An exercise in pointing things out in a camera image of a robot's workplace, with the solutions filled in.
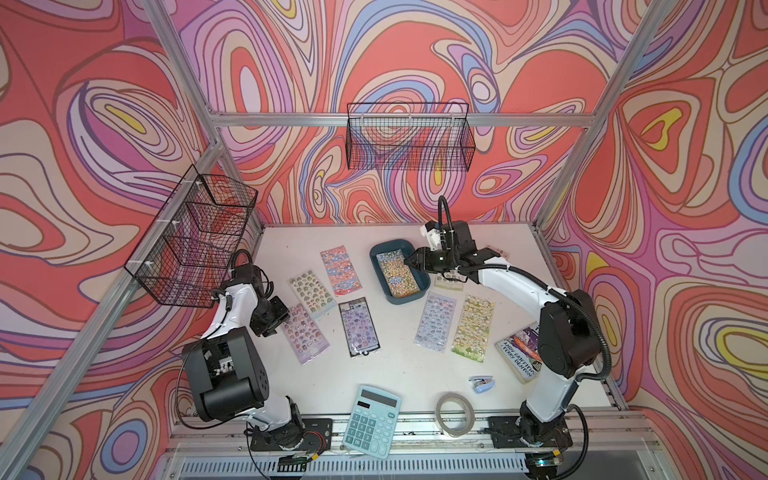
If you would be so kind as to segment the white animal sticker sheet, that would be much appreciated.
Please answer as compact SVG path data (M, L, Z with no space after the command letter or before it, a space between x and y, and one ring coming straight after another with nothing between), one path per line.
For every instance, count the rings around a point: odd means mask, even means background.
M444 274L437 274L435 276L434 285L436 288L462 291L466 283L466 278L462 275L445 272Z

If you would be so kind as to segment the pink sticker sheet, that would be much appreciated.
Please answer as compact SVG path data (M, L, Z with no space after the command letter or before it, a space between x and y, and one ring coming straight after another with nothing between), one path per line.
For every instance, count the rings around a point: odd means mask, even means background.
M488 248L494 252L496 252L501 258L505 260L509 260L509 254L503 250L500 247L494 246L494 245L488 245Z

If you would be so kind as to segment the lilac bear sticker sheet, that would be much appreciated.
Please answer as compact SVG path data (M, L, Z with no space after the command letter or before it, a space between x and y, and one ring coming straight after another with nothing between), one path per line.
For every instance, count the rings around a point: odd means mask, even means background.
M281 328L300 365L306 365L330 347L329 341L302 304L289 309L288 319Z

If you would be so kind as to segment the teal storage box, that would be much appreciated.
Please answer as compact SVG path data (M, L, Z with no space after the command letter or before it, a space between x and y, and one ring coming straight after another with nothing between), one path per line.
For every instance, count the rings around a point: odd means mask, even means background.
M431 280L425 272L405 264L413 254L413 245L404 239L386 241L373 246L369 257L386 300L393 305L403 305L422 298Z

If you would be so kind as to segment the red blue sticker sheet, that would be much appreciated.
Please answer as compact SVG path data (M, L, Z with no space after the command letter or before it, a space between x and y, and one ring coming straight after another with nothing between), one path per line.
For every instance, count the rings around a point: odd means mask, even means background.
M362 289L362 284L345 246L320 252L333 292L344 296Z

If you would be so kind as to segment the green animal sticker sheet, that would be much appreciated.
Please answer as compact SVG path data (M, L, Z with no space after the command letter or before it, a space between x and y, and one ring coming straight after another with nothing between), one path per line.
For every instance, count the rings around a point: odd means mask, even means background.
M483 363L494 311L494 302L468 295L463 303L451 351L466 359Z

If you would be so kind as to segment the purple dark-edged sticker sheet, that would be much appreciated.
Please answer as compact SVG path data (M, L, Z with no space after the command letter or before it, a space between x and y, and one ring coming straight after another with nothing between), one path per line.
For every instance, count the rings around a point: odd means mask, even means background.
M380 341L365 297L339 304L340 318L351 358L367 356Z

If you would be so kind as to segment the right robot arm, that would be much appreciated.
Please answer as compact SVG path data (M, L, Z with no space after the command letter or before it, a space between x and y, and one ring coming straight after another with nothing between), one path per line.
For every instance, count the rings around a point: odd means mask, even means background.
M537 351L543 366L521 414L539 423L560 418L584 381L605 380L611 353L596 320L591 297L565 291L503 259L490 248L478 249L468 226L429 222L420 228L427 241L405 263L431 274L454 272L494 290L538 320Z

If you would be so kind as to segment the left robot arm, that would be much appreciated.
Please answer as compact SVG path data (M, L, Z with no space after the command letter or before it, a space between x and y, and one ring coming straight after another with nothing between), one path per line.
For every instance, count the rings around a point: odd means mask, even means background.
M213 291L216 310L202 337L182 350L185 375L198 418L206 423L242 419L265 436L305 429L297 404L271 391L267 368L253 342L270 336L288 318L272 284L228 281Z

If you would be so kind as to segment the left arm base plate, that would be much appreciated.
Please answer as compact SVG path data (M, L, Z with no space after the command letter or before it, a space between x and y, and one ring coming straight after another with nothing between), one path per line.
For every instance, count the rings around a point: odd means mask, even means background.
M252 452L307 452L322 453L331 446L333 420L331 418L303 418L303 426L289 422L278 429L261 432L256 429L249 436Z

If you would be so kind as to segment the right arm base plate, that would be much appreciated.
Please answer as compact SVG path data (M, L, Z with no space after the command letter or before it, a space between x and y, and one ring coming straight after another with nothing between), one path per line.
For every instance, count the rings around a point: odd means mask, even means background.
M493 446L504 448L532 448L566 450L573 446L565 416L550 422L540 422L535 416L492 416L484 432L491 437Z

